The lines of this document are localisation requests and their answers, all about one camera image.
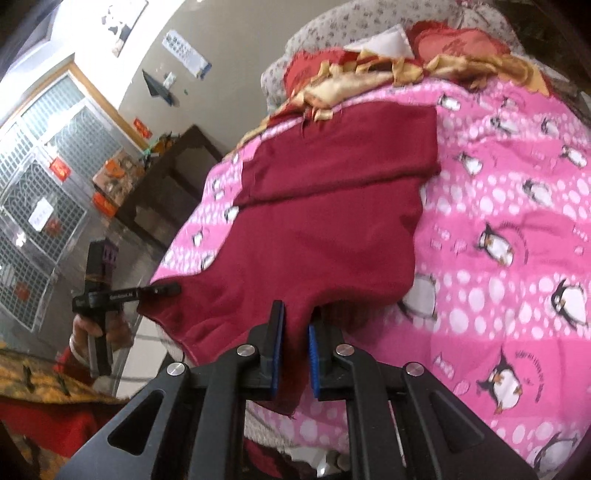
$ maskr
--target cartoon penguin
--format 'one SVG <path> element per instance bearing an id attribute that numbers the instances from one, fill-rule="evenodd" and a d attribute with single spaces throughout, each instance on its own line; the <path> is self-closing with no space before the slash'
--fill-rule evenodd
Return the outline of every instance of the cartoon penguin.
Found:
<path id="1" fill-rule="evenodd" d="M 576 329 L 577 325 L 587 325 L 587 294 L 581 285 L 565 286 L 562 279 L 550 298 L 554 311 Z"/>
<path id="2" fill-rule="evenodd" d="M 464 168 L 471 176 L 478 175 L 482 170 L 482 162 L 478 158 L 471 157 L 466 152 L 460 153 L 457 160 L 464 165 Z"/>
<path id="3" fill-rule="evenodd" d="M 460 108 L 462 108 L 462 104 L 458 100 L 456 100 L 454 97 L 447 96 L 445 93 L 439 97 L 437 104 L 453 112 L 457 112 Z"/>
<path id="4" fill-rule="evenodd" d="M 199 230 L 195 235 L 193 235 L 193 245 L 198 247 L 203 242 L 203 230 Z"/>
<path id="5" fill-rule="evenodd" d="M 491 118 L 491 125 L 497 130 L 501 130 L 508 135 L 515 135 L 519 133 L 519 128 L 517 128 L 517 125 L 515 125 L 511 120 L 501 120 L 501 118 L 498 116 Z"/>
<path id="6" fill-rule="evenodd" d="M 544 183 L 527 179 L 522 186 L 524 193 L 533 201 L 544 207 L 552 206 L 552 191 Z"/>
<path id="7" fill-rule="evenodd" d="M 509 97 L 503 98 L 503 102 L 501 103 L 501 106 L 503 108 L 508 108 L 511 110 L 519 110 L 519 105 L 517 105 L 517 102 L 514 101 L 513 98 L 509 98 Z"/>
<path id="8" fill-rule="evenodd" d="M 503 267 L 510 267 L 513 263 L 515 256 L 513 247 L 505 238 L 498 235 L 488 222 L 476 247 L 478 250 L 484 250 L 489 257 Z"/>
<path id="9" fill-rule="evenodd" d="M 213 260 L 215 260 L 215 258 L 216 256 L 213 254 L 209 254 L 203 257 L 203 260 L 201 260 L 201 271 L 208 268 L 213 263 Z"/>
<path id="10" fill-rule="evenodd" d="M 513 367 L 507 362 L 503 350 L 501 360 L 492 370 L 487 380 L 476 381 L 481 390 L 485 390 L 496 403 L 495 415 L 517 405 L 523 395 L 521 382 Z"/>
<path id="11" fill-rule="evenodd" d="M 231 223 L 234 220 L 236 220 L 236 217 L 238 216 L 238 212 L 240 211 L 240 208 L 235 206 L 232 206 L 228 209 L 226 209 L 226 211 L 223 213 L 223 217 L 226 219 L 227 223 Z"/>
<path id="12" fill-rule="evenodd" d="M 579 439 L 576 435 L 571 439 L 558 439 L 561 433 L 555 434 L 535 456 L 534 470 L 538 476 L 544 476 L 566 463 L 577 445 Z"/>
<path id="13" fill-rule="evenodd" d="M 414 315 L 424 319 L 437 320 L 435 284 L 433 276 L 416 274 L 413 286 L 398 302 L 398 307 L 402 313 L 408 318 Z"/>
<path id="14" fill-rule="evenodd" d="M 548 118 L 544 118 L 544 121 L 542 122 L 542 133 L 544 135 L 550 135 L 551 137 L 557 137 L 560 135 L 554 120 L 550 120 Z"/>
<path id="15" fill-rule="evenodd" d="M 587 166 L 587 158 L 579 151 L 568 145 L 562 147 L 561 158 L 568 158 L 578 168 L 585 168 Z"/>

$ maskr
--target metal screw cap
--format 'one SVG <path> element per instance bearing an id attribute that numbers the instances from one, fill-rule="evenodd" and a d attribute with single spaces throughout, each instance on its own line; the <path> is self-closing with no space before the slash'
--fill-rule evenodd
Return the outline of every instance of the metal screw cap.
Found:
<path id="1" fill-rule="evenodd" d="M 255 351 L 256 349 L 252 345 L 248 345 L 247 343 L 245 345 L 239 346 L 236 349 L 236 353 L 238 353 L 238 355 L 240 356 L 251 356 Z"/>
<path id="2" fill-rule="evenodd" d="M 340 356 L 351 356 L 355 353 L 355 348 L 353 348 L 353 345 L 349 345 L 348 343 L 341 343 L 340 345 L 337 345 L 335 350 Z"/>
<path id="3" fill-rule="evenodd" d="M 407 365 L 406 371 L 412 377 L 420 377 L 425 373 L 425 367 L 417 362 L 412 362 Z"/>
<path id="4" fill-rule="evenodd" d="M 166 367 L 166 373 L 176 377 L 184 372 L 185 366 L 181 362 L 175 362 Z"/>

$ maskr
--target pink penguin blanket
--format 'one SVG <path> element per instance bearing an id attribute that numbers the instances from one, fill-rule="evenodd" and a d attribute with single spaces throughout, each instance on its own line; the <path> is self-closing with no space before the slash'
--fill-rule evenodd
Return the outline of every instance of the pink penguin blanket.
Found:
<path id="1" fill-rule="evenodd" d="M 549 473 L 591 424 L 589 132 L 559 100 L 494 80 L 474 95 L 427 79 L 345 105 L 373 100 L 437 105 L 442 172 L 421 191 L 412 289 L 399 305 L 367 312 L 348 341 L 384 363 L 421 362 Z M 240 214 L 243 163 L 298 123 L 266 131 L 211 170 L 155 280 L 215 261 Z M 292 418 L 254 413 L 297 445 L 348 449 L 343 402 L 306 391 Z"/>

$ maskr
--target metal window grill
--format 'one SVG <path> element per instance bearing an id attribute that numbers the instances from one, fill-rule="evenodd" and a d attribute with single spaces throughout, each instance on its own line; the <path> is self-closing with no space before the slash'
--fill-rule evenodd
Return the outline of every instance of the metal window grill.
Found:
<path id="1" fill-rule="evenodd" d="M 6 188 L 32 147 L 32 142 L 18 125 L 10 127 L 2 137 L 0 140 L 0 190 Z"/>
<path id="2" fill-rule="evenodd" d="M 50 219 L 51 229 L 37 232 L 29 223 L 29 218 L 37 203 L 45 198 L 54 208 Z M 4 202 L 5 210 L 46 255 L 57 262 L 66 247 L 67 241 L 83 219 L 85 211 L 70 198 L 42 166 L 33 162 L 21 178 L 11 187 Z"/>
<path id="3" fill-rule="evenodd" d="M 46 131 L 50 118 L 59 118 L 61 113 L 68 111 L 84 99 L 74 81 L 66 76 L 46 91 L 33 103 L 22 119 L 31 133 L 40 138 Z"/>
<path id="4" fill-rule="evenodd" d="M 87 179 L 92 179 L 122 148 L 88 107 L 76 114 L 49 143 L 74 171 Z"/>
<path id="5" fill-rule="evenodd" d="M 48 284 L 49 277 L 0 235 L 0 303 L 29 330 Z"/>

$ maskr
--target white cloth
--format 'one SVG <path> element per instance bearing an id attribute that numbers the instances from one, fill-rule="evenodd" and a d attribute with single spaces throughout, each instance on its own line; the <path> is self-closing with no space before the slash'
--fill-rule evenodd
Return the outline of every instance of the white cloth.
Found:
<path id="1" fill-rule="evenodd" d="M 401 24 L 394 25 L 384 32 L 373 37 L 363 38 L 345 46 L 345 50 L 362 51 L 369 50 L 382 57 L 405 57 L 413 59 L 413 50 L 410 47 L 408 37 Z"/>

